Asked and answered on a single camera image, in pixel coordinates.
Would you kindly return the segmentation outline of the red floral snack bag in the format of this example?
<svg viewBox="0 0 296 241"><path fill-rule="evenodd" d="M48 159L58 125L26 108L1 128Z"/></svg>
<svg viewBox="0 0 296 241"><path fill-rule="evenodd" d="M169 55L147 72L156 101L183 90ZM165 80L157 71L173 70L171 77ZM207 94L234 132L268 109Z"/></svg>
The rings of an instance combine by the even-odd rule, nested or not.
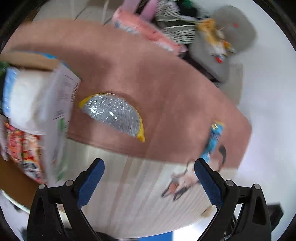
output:
<svg viewBox="0 0 296 241"><path fill-rule="evenodd" d="M23 132L5 123L7 151L11 160L39 184L47 182L42 164L41 137Z"/></svg>

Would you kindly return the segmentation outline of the blue white tissue pack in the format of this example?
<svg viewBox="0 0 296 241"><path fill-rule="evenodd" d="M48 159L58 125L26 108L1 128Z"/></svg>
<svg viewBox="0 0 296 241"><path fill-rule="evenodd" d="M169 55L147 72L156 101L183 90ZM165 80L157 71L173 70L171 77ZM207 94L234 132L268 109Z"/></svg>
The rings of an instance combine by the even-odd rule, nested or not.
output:
<svg viewBox="0 0 296 241"><path fill-rule="evenodd" d="M45 99L51 82L50 71L6 70L3 113L13 127L33 135L45 134Z"/></svg>

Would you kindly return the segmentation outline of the blue cat treat stick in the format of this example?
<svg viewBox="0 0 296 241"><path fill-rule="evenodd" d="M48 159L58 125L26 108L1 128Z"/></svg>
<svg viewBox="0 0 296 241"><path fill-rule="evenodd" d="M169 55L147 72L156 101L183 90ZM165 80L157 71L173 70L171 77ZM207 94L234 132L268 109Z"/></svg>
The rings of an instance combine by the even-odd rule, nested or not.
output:
<svg viewBox="0 0 296 241"><path fill-rule="evenodd" d="M222 122L215 120L211 124L209 138L200 156L206 163L210 161L210 156L215 151L223 130L224 124Z"/></svg>

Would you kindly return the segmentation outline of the silver yellow wrapped scrubber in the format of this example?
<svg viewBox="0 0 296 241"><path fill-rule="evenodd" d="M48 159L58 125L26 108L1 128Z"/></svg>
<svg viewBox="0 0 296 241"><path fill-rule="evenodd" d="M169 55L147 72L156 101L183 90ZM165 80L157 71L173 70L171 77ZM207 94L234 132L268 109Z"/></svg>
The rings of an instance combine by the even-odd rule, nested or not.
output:
<svg viewBox="0 0 296 241"><path fill-rule="evenodd" d="M142 117L124 98L111 93L98 93L86 97L78 106L92 119L145 142Z"/></svg>

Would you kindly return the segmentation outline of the cat pattern rug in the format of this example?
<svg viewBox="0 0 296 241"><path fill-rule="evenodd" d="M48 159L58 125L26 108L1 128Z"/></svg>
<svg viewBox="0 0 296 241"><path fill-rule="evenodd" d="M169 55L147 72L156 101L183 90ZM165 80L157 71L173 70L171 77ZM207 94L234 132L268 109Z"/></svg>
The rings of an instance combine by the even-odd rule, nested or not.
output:
<svg viewBox="0 0 296 241"><path fill-rule="evenodd" d="M158 235L210 206L194 162L225 177L251 135L247 118L194 67L142 36L72 20L21 24L1 61L10 154L1 189L27 208L40 184L62 185L94 159L105 170L82 202L92 228L114 238Z"/></svg>

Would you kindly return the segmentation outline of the brown cardboard box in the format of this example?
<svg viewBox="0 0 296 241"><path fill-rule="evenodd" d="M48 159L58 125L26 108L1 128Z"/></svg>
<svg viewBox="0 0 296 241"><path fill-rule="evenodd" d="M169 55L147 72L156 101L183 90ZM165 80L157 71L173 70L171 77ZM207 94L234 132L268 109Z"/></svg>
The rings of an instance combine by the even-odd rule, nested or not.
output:
<svg viewBox="0 0 296 241"><path fill-rule="evenodd" d="M29 210L37 186L62 183L68 168L66 138L80 78L42 53L1 54L4 76L1 189Z"/></svg>

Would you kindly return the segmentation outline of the grey cushion with snacks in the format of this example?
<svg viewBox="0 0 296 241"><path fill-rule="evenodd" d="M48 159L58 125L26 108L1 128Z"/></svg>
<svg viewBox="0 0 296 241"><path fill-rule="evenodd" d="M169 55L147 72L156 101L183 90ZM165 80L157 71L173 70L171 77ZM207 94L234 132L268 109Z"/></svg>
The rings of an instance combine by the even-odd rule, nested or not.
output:
<svg viewBox="0 0 296 241"><path fill-rule="evenodd" d="M229 77L230 58L252 45L257 32L244 13L234 6L222 6L209 18L197 22L189 56L216 81Z"/></svg>

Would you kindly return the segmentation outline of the zebra pattern bag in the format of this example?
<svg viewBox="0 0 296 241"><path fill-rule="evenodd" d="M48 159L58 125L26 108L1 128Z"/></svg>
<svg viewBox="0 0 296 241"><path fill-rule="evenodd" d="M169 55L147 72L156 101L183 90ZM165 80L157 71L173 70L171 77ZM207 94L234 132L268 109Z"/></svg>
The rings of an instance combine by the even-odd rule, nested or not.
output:
<svg viewBox="0 0 296 241"><path fill-rule="evenodd" d="M195 38L198 13L191 1L158 1L155 21L171 40L188 45Z"/></svg>

